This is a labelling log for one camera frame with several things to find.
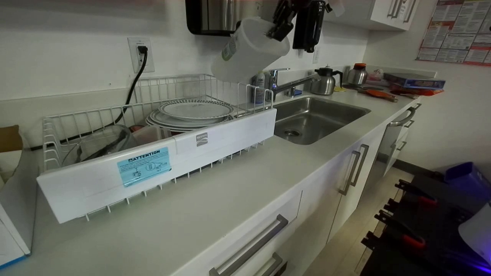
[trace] faucet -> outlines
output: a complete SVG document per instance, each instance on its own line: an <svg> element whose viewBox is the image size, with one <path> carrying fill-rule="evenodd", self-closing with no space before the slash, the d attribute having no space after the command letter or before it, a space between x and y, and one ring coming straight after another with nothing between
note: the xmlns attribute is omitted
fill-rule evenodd
<svg viewBox="0 0 491 276"><path fill-rule="evenodd" d="M274 93L274 102L277 102L277 96L280 93L290 91L295 86L310 83L313 79L316 79L316 76L309 76L306 79L300 79L300 80L278 86L278 73L280 73L280 70L267 71L263 74L263 82L261 82L261 77L255 77L252 82L257 86L263 86L266 89L270 89Z"/></svg>

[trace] electrical cord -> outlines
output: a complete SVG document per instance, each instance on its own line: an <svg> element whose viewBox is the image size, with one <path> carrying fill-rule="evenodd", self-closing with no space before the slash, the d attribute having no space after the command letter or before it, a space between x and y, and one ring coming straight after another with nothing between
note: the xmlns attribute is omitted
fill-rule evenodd
<svg viewBox="0 0 491 276"><path fill-rule="evenodd" d="M85 134L80 134L80 135L74 135L74 137L65 139L65 140L62 140L62 145L65 145L68 142L73 142L73 140L77 140L77 139L82 139L82 137L88 137L88 135L91 135L94 132L99 132L102 129L106 129L106 128L114 126L114 125L122 122L122 119L125 117L125 114L128 111L128 105L132 102L132 97L134 97L134 93L135 93L135 86L137 86L145 68L148 66L149 50L146 47L138 47L138 53L140 53L140 56L143 56L143 63L142 63L140 71L137 73L137 76L135 76L135 79L132 82L132 86L128 91L125 108L122 109L120 116L112 123L109 123L109 125L106 125L103 128L99 128L99 129L96 129L92 132L85 132ZM30 151L40 151L40 149L43 149L43 146L30 148Z"/></svg>

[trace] dish drying rack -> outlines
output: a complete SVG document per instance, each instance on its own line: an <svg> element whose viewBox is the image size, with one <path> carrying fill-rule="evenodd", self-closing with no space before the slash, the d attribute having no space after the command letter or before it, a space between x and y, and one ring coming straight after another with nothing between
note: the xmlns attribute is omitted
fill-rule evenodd
<svg viewBox="0 0 491 276"><path fill-rule="evenodd" d="M212 76L183 76L165 79L142 79L135 86L134 105L65 114L43 120L43 163L45 172L63 168L63 158L82 140L119 125L132 128L145 123L145 119L163 103L177 100L209 100L232 106L227 120L237 120L247 114L270 109L274 93L252 85L227 83ZM163 139L175 129L168 128Z"/></svg>
<svg viewBox="0 0 491 276"><path fill-rule="evenodd" d="M77 145L105 134L105 129L115 126L122 114L117 125L131 129L140 126L165 103L197 99L223 103L234 109L224 122L211 128L165 137L77 165L63 165L63 158ZM277 111L272 109L274 93L269 89L226 83L212 76L143 79L132 100L134 105L128 106L43 120L45 169L39 185L60 224L82 217L89 220L91 214L100 211L109 212L111 206L129 203L132 197L201 171L274 137ZM128 163L135 160L148 160L149 165L158 162L160 169L148 172L149 177L135 183L128 177L129 169L140 171L140 168L128 168Z"/></svg>

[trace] blue label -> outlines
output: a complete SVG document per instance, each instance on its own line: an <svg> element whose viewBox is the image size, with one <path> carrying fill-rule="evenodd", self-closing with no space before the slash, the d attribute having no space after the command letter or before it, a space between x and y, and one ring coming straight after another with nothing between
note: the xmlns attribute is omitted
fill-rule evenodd
<svg viewBox="0 0 491 276"><path fill-rule="evenodd" d="M134 186L157 175L163 175L172 171L169 162L169 149L163 148L145 155L120 162L119 169L125 188Z"/></svg>

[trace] backsplash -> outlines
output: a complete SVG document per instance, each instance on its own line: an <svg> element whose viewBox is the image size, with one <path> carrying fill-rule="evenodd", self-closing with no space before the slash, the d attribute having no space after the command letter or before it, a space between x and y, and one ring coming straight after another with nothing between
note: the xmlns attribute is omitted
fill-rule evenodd
<svg viewBox="0 0 491 276"><path fill-rule="evenodd" d="M34 145L43 116L125 103L135 74L128 37L151 39L155 73L146 77L209 74L229 42L192 36L177 0L3 2L0 19L0 126L20 125ZM315 54L290 50L269 68L353 65L367 40L367 31L324 24Z"/></svg>

